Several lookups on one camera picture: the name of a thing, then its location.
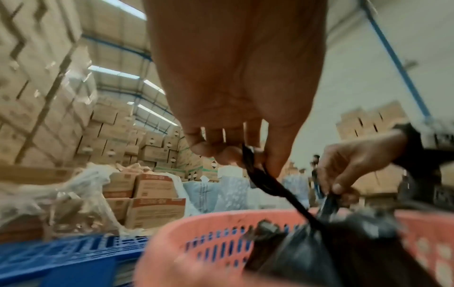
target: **white wall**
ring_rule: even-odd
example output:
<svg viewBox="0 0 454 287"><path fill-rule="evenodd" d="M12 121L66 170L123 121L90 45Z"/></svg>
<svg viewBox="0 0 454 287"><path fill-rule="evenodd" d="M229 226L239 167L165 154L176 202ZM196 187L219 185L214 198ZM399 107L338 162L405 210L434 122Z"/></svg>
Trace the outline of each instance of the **white wall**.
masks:
<svg viewBox="0 0 454 287"><path fill-rule="evenodd" d="M434 116L453 115L454 1L392 0L376 19L399 58L415 60L409 74ZM355 107L372 109L399 100L412 121L422 113L362 12L328 39L328 52L313 110L291 159L309 168L312 154L338 142L335 123ZM266 137L266 125L262 138Z"/></svg>

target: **orange plastic basket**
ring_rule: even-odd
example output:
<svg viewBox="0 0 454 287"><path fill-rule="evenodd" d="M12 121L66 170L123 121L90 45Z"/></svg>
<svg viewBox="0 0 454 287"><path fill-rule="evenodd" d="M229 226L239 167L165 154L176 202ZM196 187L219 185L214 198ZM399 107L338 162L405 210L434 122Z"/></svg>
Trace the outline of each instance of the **orange plastic basket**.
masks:
<svg viewBox="0 0 454 287"><path fill-rule="evenodd" d="M403 244L444 287L453 287L454 216L398 211ZM253 243L240 237L268 219L292 231L304 224L293 210L251 210L188 217L164 226L135 271L137 287L272 287L288 283L241 276Z"/></svg>

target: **fingernail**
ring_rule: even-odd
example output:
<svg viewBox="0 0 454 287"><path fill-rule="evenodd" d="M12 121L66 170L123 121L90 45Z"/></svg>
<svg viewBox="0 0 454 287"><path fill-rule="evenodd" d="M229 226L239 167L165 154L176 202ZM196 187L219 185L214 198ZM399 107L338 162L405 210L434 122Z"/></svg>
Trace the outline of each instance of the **fingernail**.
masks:
<svg viewBox="0 0 454 287"><path fill-rule="evenodd" d="M336 183L335 185L332 186L332 192L336 194L341 194L345 191L342 185Z"/></svg>

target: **black sleeve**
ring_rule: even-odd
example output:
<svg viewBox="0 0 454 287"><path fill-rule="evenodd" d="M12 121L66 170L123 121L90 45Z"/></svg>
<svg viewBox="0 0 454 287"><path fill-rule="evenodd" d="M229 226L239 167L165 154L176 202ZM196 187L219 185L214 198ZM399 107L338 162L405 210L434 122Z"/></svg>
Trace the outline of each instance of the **black sleeve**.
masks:
<svg viewBox="0 0 454 287"><path fill-rule="evenodd" d="M406 169L414 176L431 173L437 170L441 164L454 161L454 143L449 143L450 134L437 133L436 130L423 129L424 132L416 130L410 123L397 124L394 129L399 129L408 138L408 144L404 153L394 164Z"/></svg>

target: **blue plastic crate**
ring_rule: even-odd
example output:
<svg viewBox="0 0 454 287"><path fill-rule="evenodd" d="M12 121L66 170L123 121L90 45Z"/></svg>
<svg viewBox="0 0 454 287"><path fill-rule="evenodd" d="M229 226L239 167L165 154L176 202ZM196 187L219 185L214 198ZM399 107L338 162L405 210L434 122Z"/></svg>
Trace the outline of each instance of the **blue plastic crate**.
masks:
<svg viewBox="0 0 454 287"><path fill-rule="evenodd" d="M111 258L115 262L140 257L148 237L121 240L117 236L80 236L47 243L0 245L0 285L45 277L66 265Z"/></svg>

